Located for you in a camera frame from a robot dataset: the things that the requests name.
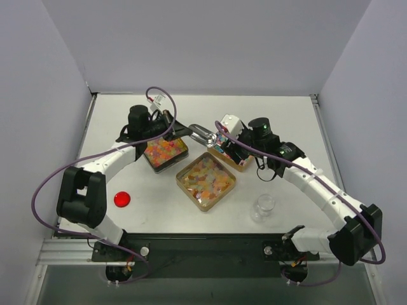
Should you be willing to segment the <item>clear glass jar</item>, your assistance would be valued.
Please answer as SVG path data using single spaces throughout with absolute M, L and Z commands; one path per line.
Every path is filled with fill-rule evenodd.
M 271 216 L 275 204 L 275 199 L 270 194 L 260 195 L 251 207 L 251 219 L 257 223 L 264 222 Z

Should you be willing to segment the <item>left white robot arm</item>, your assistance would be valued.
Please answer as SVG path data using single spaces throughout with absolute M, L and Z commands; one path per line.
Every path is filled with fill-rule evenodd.
M 63 174 L 56 212 L 63 219 L 85 228 L 108 242 L 106 253 L 114 261 L 127 258 L 125 231 L 107 216 L 107 183 L 122 169 L 137 161 L 148 142 L 190 136 L 193 131 L 174 120 L 168 111 L 156 119 L 144 105 L 130 108 L 128 123 L 108 154 L 81 167 L 70 166 Z

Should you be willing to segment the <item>silver metal scoop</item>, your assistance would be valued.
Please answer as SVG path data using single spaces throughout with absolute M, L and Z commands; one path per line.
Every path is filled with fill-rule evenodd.
M 190 138 L 199 144 L 211 148 L 216 145 L 217 135 L 212 131 L 198 124 L 191 124 L 188 127 L 191 130 Z

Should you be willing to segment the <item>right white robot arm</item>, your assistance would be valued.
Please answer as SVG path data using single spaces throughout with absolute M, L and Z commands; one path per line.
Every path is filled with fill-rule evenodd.
M 245 125 L 237 117 L 227 116 L 215 126 L 226 137 L 222 150 L 235 163 L 255 157 L 259 169 L 270 169 L 275 177 L 297 187 L 333 224 L 327 231 L 299 225 L 286 233 L 282 251 L 287 258 L 296 259 L 304 252 L 325 253 L 353 266 L 359 261 L 369 263 L 365 255 L 379 247 L 381 258 L 374 263 L 385 262 L 382 211 L 374 204 L 366 206 L 330 181 L 298 146 L 272 132 L 268 118 L 256 118 Z

